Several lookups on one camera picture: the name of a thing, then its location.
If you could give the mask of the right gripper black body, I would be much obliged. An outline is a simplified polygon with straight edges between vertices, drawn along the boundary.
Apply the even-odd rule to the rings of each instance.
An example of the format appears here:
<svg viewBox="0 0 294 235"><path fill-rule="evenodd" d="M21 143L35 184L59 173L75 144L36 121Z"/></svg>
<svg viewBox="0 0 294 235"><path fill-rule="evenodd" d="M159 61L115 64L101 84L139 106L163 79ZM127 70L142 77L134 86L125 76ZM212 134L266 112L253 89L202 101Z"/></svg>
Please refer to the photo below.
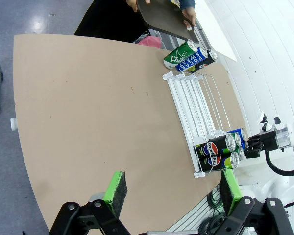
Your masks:
<svg viewBox="0 0 294 235"><path fill-rule="evenodd" d="M262 150L276 150L278 143L276 138L276 131L268 131L259 133Z"/></svg>

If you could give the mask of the person's right hand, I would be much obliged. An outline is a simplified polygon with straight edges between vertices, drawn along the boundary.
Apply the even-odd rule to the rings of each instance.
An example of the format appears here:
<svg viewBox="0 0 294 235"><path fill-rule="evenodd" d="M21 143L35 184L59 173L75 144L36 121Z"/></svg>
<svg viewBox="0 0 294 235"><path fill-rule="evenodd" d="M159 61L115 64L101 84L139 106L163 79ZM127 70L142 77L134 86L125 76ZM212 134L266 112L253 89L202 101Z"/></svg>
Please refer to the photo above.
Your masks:
<svg viewBox="0 0 294 235"><path fill-rule="evenodd" d="M139 9L138 9L138 5L137 5L137 0L126 0L125 2L127 3L127 5L128 5L129 7L132 8L132 10L133 10L134 12L138 12L138 11L139 11Z"/></svg>

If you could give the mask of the person's left hand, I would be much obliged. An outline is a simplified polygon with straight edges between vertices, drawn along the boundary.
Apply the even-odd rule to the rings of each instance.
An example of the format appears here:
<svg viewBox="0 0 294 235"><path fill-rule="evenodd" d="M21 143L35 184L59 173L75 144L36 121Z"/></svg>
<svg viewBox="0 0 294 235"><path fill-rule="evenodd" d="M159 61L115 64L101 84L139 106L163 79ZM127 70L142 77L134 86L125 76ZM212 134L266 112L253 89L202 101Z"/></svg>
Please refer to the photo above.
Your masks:
<svg viewBox="0 0 294 235"><path fill-rule="evenodd" d="M187 20L184 20L183 23L186 25L187 28L196 25L196 13L193 7L187 7L182 10L182 14Z"/></svg>

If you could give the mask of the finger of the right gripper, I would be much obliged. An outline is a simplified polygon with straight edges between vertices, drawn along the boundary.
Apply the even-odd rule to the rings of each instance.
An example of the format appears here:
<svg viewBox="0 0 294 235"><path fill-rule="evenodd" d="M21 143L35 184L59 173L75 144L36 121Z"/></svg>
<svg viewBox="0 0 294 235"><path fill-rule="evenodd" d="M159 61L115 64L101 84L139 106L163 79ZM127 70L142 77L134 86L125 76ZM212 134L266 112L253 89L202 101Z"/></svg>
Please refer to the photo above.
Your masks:
<svg viewBox="0 0 294 235"><path fill-rule="evenodd" d="M262 151L261 148L246 148L244 150L244 155L247 159L258 158L260 157L260 152Z"/></svg>
<svg viewBox="0 0 294 235"><path fill-rule="evenodd" d="M253 147L260 143L260 136L251 136L247 140L248 146Z"/></svg>

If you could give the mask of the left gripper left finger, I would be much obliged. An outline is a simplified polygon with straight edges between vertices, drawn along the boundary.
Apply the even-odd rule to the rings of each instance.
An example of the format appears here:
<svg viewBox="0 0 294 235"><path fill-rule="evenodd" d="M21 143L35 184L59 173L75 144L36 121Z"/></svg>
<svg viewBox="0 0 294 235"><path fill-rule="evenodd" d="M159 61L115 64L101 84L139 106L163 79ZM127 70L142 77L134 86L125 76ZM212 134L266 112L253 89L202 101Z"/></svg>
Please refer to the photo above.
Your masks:
<svg viewBox="0 0 294 235"><path fill-rule="evenodd" d="M84 206L76 202L62 205L51 227L50 235L86 235L100 230L103 235L128 235L120 221L127 185L125 172L114 173L106 192L95 194Z"/></svg>

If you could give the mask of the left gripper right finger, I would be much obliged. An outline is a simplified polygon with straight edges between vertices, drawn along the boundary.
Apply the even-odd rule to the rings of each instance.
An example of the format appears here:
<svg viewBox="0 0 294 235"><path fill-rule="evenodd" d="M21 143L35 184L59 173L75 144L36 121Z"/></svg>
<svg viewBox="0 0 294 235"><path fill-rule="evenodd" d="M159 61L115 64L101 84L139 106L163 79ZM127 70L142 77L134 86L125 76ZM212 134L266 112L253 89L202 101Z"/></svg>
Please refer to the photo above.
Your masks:
<svg viewBox="0 0 294 235"><path fill-rule="evenodd" d="M253 228L258 235L292 235L285 208L278 198L267 198L263 203L243 196L233 170L221 172L220 197L226 218L214 235L241 235L244 228Z"/></svg>

